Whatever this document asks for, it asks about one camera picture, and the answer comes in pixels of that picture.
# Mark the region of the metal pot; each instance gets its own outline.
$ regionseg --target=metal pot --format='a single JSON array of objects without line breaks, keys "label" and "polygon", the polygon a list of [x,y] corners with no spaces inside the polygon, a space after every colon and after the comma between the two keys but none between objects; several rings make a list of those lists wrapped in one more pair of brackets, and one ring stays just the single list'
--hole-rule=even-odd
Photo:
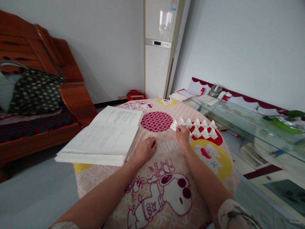
[{"label": "metal pot", "polygon": [[212,92],[220,93],[223,90],[223,86],[214,84],[211,88]]},{"label": "metal pot", "polygon": [[217,98],[219,96],[220,93],[216,93],[213,91],[209,91],[209,96],[213,97],[213,98]]}]

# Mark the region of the red circle pattern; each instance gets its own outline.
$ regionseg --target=red circle pattern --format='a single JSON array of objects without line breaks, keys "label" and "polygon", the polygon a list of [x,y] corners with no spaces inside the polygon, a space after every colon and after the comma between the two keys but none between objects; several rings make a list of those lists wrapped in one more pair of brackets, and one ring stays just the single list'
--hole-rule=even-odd
[{"label": "red circle pattern", "polygon": [[151,132],[162,132],[170,128],[173,122],[172,117],[164,112],[155,111],[143,116],[141,125]]}]

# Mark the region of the floor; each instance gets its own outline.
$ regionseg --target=floor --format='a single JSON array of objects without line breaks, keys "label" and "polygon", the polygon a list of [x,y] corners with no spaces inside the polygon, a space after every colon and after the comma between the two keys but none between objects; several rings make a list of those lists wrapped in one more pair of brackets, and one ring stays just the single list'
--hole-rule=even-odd
[{"label": "floor", "polygon": [[[223,133],[223,137],[232,152],[239,152],[241,139],[228,133]],[[0,184],[0,228],[48,228],[78,200],[72,165],[56,163],[53,159],[63,146],[8,164],[12,178]],[[263,228],[297,228],[289,225],[281,215],[290,217],[287,212],[281,211],[270,198],[239,175],[241,182],[236,200]]]}]

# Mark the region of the round table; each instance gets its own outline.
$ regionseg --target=round table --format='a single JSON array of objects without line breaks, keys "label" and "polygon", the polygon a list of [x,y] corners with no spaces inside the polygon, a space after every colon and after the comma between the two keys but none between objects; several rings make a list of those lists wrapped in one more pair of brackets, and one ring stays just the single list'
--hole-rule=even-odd
[{"label": "round table", "polygon": [[[173,120],[178,122],[180,117],[184,121],[188,118],[192,122],[197,118],[200,122],[205,119],[208,124],[210,121],[187,105],[164,99],[130,101],[118,107],[144,112],[131,155],[138,144],[150,136],[157,139],[158,147],[152,159],[130,181],[104,228],[207,227],[212,221],[211,216],[170,125]],[[216,133],[218,137],[215,140],[192,136],[190,144],[198,159],[203,160],[235,195],[239,178],[226,142],[218,130]],[[73,166],[80,198],[120,168],[87,164]]]}]

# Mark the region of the glass table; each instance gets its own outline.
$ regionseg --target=glass table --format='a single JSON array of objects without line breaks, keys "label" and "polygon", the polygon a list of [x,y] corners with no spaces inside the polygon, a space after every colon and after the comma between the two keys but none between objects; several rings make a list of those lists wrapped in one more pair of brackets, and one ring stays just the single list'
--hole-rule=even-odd
[{"label": "glass table", "polygon": [[249,141],[253,141],[256,137],[305,162],[305,133],[294,134],[283,130],[272,121],[264,120],[262,118],[264,115],[230,101],[219,101],[211,107],[196,97],[192,98],[192,102],[200,105],[201,111],[208,110],[207,116]]}]

